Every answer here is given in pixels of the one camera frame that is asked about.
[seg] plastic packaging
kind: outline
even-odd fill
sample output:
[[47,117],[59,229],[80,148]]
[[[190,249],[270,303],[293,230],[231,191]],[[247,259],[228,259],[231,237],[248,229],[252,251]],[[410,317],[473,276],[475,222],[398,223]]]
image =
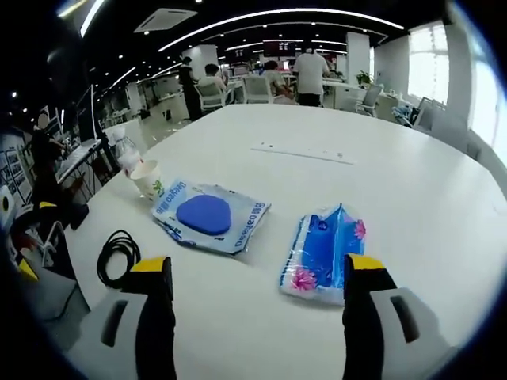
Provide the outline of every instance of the plastic packaging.
[[[199,196],[213,196],[227,202],[231,213],[231,224],[227,232],[218,235],[204,234],[178,220],[178,208]],[[270,206],[270,203],[222,188],[217,184],[193,184],[187,180],[177,179],[166,188],[151,210],[151,214],[178,244],[235,255],[246,247],[250,235]]]
[[344,305],[345,255],[364,253],[365,234],[363,221],[343,204],[304,216],[280,277],[281,291]]
[[115,145],[116,160],[120,164],[122,171],[125,175],[130,178],[130,175],[134,171],[135,167],[143,162],[141,154],[137,149],[137,146],[125,135],[125,128],[118,127],[113,133]]

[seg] air conditioning vent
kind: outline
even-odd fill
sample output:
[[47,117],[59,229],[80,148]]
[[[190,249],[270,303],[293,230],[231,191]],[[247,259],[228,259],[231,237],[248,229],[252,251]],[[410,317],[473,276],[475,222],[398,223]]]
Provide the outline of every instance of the air conditioning vent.
[[196,14],[192,10],[160,8],[144,20],[134,33],[171,29]]

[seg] window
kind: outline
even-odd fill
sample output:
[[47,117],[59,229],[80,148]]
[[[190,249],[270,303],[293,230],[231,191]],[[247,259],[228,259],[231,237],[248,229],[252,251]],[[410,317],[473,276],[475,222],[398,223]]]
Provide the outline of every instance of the window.
[[470,38],[474,86],[471,129],[507,164],[507,100],[484,52]]
[[375,49],[370,48],[370,75],[375,79]]
[[410,31],[409,95],[444,105],[449,91],[449,55],[444,25],[439,21]]

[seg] sponge package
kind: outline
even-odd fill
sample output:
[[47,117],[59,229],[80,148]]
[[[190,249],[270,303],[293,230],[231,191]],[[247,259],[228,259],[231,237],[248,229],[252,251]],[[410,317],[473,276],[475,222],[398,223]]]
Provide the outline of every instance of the sponge package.
[[245,248],[269,206],[217,184],[177,179],[151,214],[181,245],[235,255]]
[[345,255],[364,253],[366,228],[351,207],[304,216],[280,277],[284,293],[344,305]]

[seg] paper cup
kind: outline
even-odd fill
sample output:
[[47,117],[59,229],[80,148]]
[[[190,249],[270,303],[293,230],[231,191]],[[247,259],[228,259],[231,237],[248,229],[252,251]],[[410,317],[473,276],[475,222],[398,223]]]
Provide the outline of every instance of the paper cup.
[[158,199],[165,191],[160,168],[156,161],[139,163],[130,175],[130,179],[134,181],[141,194],[149,200]]

